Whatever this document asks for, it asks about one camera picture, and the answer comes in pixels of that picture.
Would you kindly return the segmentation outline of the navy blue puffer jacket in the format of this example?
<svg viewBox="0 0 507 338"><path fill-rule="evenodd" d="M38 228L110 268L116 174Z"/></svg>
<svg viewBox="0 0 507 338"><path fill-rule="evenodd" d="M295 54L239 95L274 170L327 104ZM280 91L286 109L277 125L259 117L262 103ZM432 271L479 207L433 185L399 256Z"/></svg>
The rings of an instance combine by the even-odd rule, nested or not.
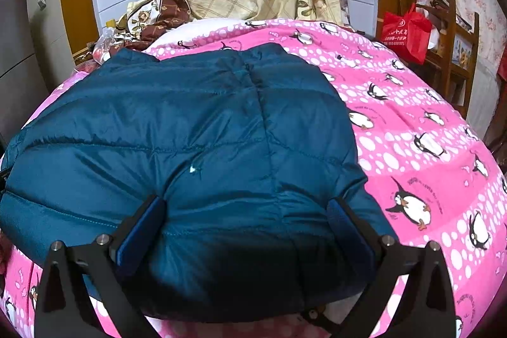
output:
<svg viewBox="0 0 507 338"><path fill-rule="evenodd" d="M357 294L374 257L344 208L393 228L331 80L276 44L121 51L10 141L1 228L43 263L52 241L87 243L158 196L132 286L149 316L252 322Z"/></svg>

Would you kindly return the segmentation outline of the grey refrigerator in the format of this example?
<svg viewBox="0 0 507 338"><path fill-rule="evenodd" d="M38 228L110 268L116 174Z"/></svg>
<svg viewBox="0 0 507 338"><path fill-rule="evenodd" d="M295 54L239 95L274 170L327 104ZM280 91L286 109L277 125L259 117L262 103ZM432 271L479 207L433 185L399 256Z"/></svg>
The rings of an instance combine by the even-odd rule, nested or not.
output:
<svg viewBox="0 0 507 338"><path fill-rule="evenodd" d="M25 125L47 88L35 56L27 0L1 0L1 146Z"/></svg>

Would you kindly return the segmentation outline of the wooden shelf rack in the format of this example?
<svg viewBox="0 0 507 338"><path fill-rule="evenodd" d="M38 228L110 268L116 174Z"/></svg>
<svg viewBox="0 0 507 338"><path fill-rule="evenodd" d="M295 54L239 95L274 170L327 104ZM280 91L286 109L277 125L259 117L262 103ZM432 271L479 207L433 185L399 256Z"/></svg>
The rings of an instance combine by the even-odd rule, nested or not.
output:
<svg viewBox="0 0 507 338"><path fill-rule="evenodd" d="M432 0L417 7L437 22L438 41L427 53L425 80L460 115L468 113L479 51L479 14L470 23L460 16L456 0Z"/></svg>

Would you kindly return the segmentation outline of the clear plastic bottle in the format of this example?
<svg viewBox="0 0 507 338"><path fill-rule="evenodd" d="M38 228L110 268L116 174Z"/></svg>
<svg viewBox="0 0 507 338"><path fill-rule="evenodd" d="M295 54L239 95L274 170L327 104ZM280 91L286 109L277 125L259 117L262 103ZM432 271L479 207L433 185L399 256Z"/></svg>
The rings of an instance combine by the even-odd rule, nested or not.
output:
<svg viewBox="0 0 507 338"><path fill-rule="evenodd" d="M94 60L103 65L111 57L110 49L115 42L116 22L108 21L106 27L102 30L100 38L95 42L92 56Z"/></svg>

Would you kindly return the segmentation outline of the red shopping bag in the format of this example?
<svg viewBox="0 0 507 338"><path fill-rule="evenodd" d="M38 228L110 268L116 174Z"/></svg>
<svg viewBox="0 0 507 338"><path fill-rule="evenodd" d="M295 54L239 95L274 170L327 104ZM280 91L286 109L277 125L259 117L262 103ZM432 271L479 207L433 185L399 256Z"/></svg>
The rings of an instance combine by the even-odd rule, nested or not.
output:
<svg viewBox="0 0 507 338"><path fill-rule="evenodd" d="M416 11L413 3L404 16L386 12L383 18L381 42L407 63L425 62L432 23Z"/></svg>

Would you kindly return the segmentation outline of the white pillow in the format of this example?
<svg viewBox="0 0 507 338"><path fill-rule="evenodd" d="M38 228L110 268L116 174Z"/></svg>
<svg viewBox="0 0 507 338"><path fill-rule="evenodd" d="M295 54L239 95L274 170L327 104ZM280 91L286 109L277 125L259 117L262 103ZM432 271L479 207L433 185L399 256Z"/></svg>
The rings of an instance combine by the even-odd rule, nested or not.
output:
<svg viewBox="0 0 507 338"><path fill-rule="evenodd" d="M207 38L210 34L218 30L234 31L237 26L244 27L245 21L231 18L206 18L193 20L171 29L159 37L143 53L155 55L159 48L168 45L176 45L178 41L192 41L200 37Z"/></svg>

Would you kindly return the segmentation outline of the floral pink curtain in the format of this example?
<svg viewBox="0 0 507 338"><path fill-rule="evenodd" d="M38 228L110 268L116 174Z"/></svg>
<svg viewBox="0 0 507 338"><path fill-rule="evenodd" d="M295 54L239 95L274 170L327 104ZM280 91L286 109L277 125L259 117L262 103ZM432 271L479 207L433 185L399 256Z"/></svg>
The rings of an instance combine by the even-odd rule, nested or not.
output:
<svg viewBox="0 0 507 338"><path fill-rule="evenodd" d="M506 16L497 0L455 0L458 14L473 24L479 14L479 61L497 75L506 45Z"/></svg>

